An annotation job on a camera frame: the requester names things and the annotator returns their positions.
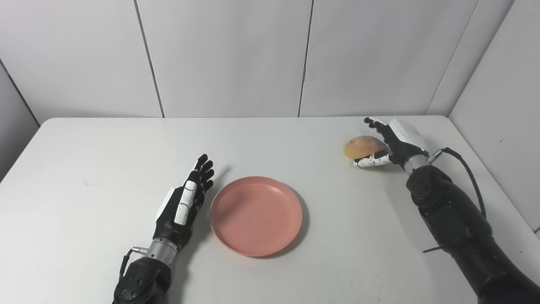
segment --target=bun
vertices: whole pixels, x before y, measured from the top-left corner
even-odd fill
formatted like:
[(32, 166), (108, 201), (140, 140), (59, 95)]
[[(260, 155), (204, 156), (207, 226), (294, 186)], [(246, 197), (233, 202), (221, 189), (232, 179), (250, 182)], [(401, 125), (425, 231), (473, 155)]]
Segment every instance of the bun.
[(372, 136), (358, 136), (345, 144), (345, 154), (352, 159), (356, 159), (386, 148), (386, 145), (382, 141)]

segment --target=robot finger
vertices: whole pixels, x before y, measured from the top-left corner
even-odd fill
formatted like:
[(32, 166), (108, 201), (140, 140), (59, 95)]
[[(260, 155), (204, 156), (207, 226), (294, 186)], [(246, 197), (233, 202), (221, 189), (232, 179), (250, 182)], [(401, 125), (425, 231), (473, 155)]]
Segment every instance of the robot finger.
[(214, 176), (214, 170), (213, 169), (208, 170), (208, 172), (203, 172), (203, 174), (202, 174), (202, 182), (206, 183), (210, 178), (212, 178), (212, 176)]
[(353, 166), (360, 168), (382, 166), (391, 163), (389, 157), (388, 150), (384, 149), (368, 156), (355, 159), (353, 161)]
[(205, 164), (202, 165), (201, 173), (204, 175), (206, 172), (208, 172), (210, 169), (212, 169), (212, 166), (214, 165), (214, 162), (207, 161)]
[(376, 127), (382, 127), (384, 125), (388, 125), (386, 122), (378, 119), (377, 117), (371, 117), (371, 116), (364, 118), (364, 122), (369, 123), (370, 128), (376, 128)]
[(202, 192), (206, 193), (213, 185), (214, 185), (214, 181), (208, 180), (207, 182), (204, 183), (204, 186), (202, 187)]
[(197, 160), (197, 164), (195, 164), (194, 170), (201, 171), (201, 167), (204, 163), (206, 163), (206, 161), (208, 161), (208, 155), (202, 154)]
[(184, 185), (184, 192), (180, 198), (176, 214), (174, 216), (174, 222), (180, 225), (185, 225), (187, 220), (187, 214), (193, 205), (193, 199), (197, 192), (197, 185), (200, 181), (200, 173), (197, 170), (191, 171), (187, 181)]

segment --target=white table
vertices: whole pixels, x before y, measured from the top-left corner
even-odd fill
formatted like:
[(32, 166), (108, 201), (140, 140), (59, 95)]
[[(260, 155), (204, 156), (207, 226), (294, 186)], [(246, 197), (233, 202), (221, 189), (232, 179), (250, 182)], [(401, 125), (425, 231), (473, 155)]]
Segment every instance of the white table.
[[(176, 303), (476, 303), (436, 246), (398, 166), (359, 169), (343, 145), (378, 134), (363, 117), (55, 118), (0, 184), (0, 294), (5, 303), (110, 303), (122, 256), (150, 244), (156, 211), (208, 153), (216, 186), (173, 267)], [(403, 117), (430, 151), (452, 147), (482, 190), (500, 246), (540, 282), (540, 241), (452, 123)], [(182, 131), (196, 136), (180, 140)], [(435, 163), (474, 201), (461, 164)], [(248, 175), (289, 185), (305, 222), (282, 255), (253, 259), (219, 243), (208, 224), (217, 190)]]

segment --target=robotic arm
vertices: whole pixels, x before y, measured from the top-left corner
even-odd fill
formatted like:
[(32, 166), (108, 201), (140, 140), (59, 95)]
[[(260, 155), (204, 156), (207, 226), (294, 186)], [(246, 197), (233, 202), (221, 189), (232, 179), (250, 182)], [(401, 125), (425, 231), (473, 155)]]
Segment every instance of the robotic arm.
[[(183, 186), (172, 188), (158, 212), (150, 247), (133, 247), (124, 256), (113, 304), (163, 304), (171, 285), (171, 262), (189, 242), (195, 216), (206, 191), (213, 186), (213, 163), (203, 154)], [(124, 274), (132, 252), (144, 257), (132, 262)]]
[[(391, 120), (389, 124), (373, 117), (364, 120), (384, 137), (388, 160), (409, 174), (406, 186), (420, 216), (439, 247), (456, 261), (481, 304), (537, 304), (540, 287), (525, 276), (503, 253), (492, 236), (485, 218), (471, 199), (440, 169), (431, 165), (442, 153), (461, 156), (449, 148), (431, 157), (420, 133), (411, 124)], [(475, 190), (476, 182), (472, 178)]]

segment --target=panel seam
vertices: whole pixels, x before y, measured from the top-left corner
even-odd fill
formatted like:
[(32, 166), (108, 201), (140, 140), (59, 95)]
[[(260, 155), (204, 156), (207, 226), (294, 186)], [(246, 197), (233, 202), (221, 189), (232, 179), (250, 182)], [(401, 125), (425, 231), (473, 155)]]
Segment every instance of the panel seam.
[(36, 115), (34, 115), (34, 113), (32, 112), (32, 109), (30, 109), (30, 106), (28, 105), (28, 102), (26, 102), (26, 99), (24, 99), (23, 94), (21, 93), (21, 91), (19, 90), (17, 85), (15, 84), (15, 81), (13, 80), (13, 77), (11, 77), (11, 75), (9, 74), (8, 69), (6, 68), (6, 66), (5, 66), (5, 64), (4, 64), (4, 62), (2, 61), (1, 58), (0, 58), (0, 65), (4, 69), (4, 71), (5, 71), (6, 75), (8, 76), (9, 80), (11, 81), (11, 84), (13, 85), (15, 90), (17, 91), (17, 94), (19, 94), (19, 97), (22, 99), (22, 101), (24, 103), (24, 106), (26, 107), (28, 112), (30, 112), (30, 115), (32, 116), (33, 120), (36, 122), (38, 127), (41, 127), (41, 124), (39, 124), (39, 122), (38, 122), (38, 120), (36, 118)]
[(302, 108), (302, 95), (303, 95), (303, 85), (306, 80), (306, 63), (307, 63), (307, 51), (309, 48), (309, 36), (311, 34), (311, 20), (313, 19), (313, 4), (315, 0), (311, 0), (311, 12), (309, 13), (309, 26), (307, 28), (307, 42), (306, 42), (306, 55), (304, 57), (304, 66), (302, 74), (302, 86), (300, 87), (300, 102), (298, 104), (298, 116), (300, 117), (300, 109)]
[(467, 27), (469, 26), (469, 22), (471, 21), (474, 11), (476, 10), (476, 7), (478, 6), (478, 2), (480, 0), (476, 0), (476, 3), (474, 5), (474, 8), (472, 9), (471, 15), (469, 16), (469, 19), (467, 20), (467, 23), (465, 24), (465, 27), (463, 28), (463, 32), (461, 32), (460, 39), (456, 43), (456, 47), (454, 48), (454, 51), (452, 52), (452, 56), (450, 56), (450, 60), (448, 61), (448, 64), (446, 65), (446, 68), (444, 69), (444, 73), (442, 74), (441, 80), (439, 80), (439, 83), (437, 85), (437, 88), (435, 89), (435, 92), (433, 92), (433, 96), (431, 97), (431, 101), (429, 101), (428, 107), (426, 109), (426, 112), (424, 115), (427, 115), (429, 111), (429, 107), (431, 107), (431, 104), (433, 103), (433, 99), (435, 98), (435, 95), (437, 94), (437, 91), (441, 87), (442, 80), (444, 79), (444, 76), (446, 75), (446, 72), (448, 71), (448, 67), (450, 66), (450, 63), (452, 62), (452, 59), (454, 58), (454, 55), (456, 54), (457, 48), (460, 46), (461, 39), (463, 38), (463, 34), (465, 34), (465, 31), (467, 30)]
[(150, 57), (150, 51), (148, 49), (148, 43), (146, 41), (146, 35), (144, 33), (143, 20), (140, 17), (139, 4), (137, 0), (133, 0), (135, 5), (135, 12), (137, 12), (137, 19), (139, 21), (140, 33), (143, 36), (144, 49), (146, 50), (146, 57), (148, 58), (148, 64), (150, 65), (150, 72), (152, 73), (152, 80), (154, 81), (154, 88), (156, 89), (156, 96), (158, 98), (159, 110), (161, 111), (161, 117), (165, 118), (165, 112), (163, 111), (163, 104), (161, 103), (161, 96), (159, 95), (158, 82), (156, 81), (156, 73), (154, 72), (154, 65), (152, 64), (152, 58)]

